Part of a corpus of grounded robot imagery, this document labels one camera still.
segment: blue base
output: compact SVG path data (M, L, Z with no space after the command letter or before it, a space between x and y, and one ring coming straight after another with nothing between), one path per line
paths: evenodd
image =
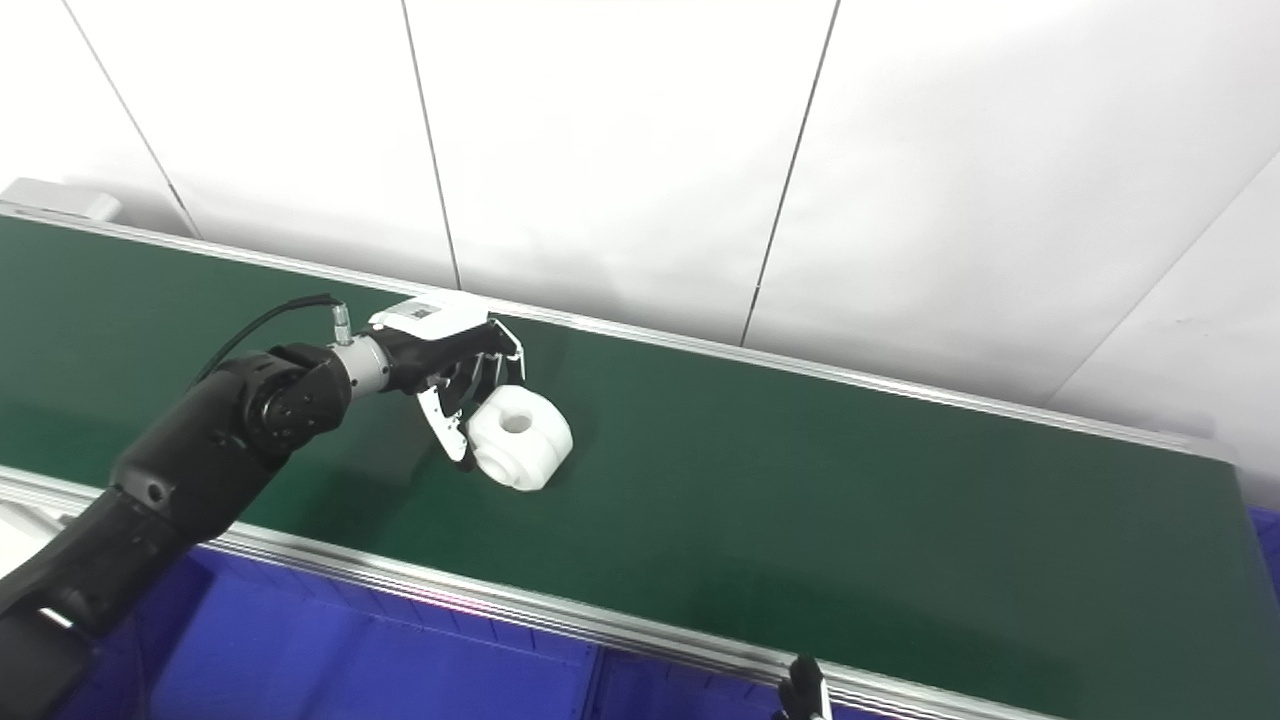
M1280 514L1251 518L1280 598ZM764 720L777 707L771 687L196 550L104 643L60 717Z

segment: robotic arm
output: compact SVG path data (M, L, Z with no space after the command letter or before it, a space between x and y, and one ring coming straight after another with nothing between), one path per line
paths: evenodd
M438 291L375 314L352 337L229 360L202 377L119 457L110 486L60 534L0 578L0 720L50 716L92 666L96 642L187 550L225 532L353 400L416 395L462 470L471 392L525 383L520 341L472 296Z

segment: white plastic part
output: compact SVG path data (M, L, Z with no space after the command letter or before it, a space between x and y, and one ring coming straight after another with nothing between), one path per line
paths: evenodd
M470 292L434 290L392 305L369 319L420 340L444 340L485 324L489 306Z
M18 178L0 192L0 202L52 210L88 220L110 223L124 208L105 192L33 178Z
M573 436L559 410L521 386L500 386L467 421L480 470L518 491L541 489L570 451Z

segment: cable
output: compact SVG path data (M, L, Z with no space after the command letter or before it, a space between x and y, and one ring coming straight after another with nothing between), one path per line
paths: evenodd
M342 305L342 302L339 302L328 292L325 292L323 295L308 295L306 297L296 297L288 302L283 302L280 305L276 305L275 307L271 307L266 313L262 313L252 323L244 325L244 328L241 332L232 336L230 340L228 340L225 343L223 343L221 347L218 348L218 352L215 352L214 356L209 359L209 363L205 363L205 366L200 369L200 373L196 375L196 379L191 380L191 387L195 387L197 383L200 383L200 380L207 378L209 374L214 372L214 368L216 368L219 363L225 360L227 356L230 355L232 350L236 350L237 345L243 342L246 337L253 333L253 331L265 325L266 322L270 320L271 318L288 313L289 310L298 310L301 307L315 307L319 305L335 306L335 305Z

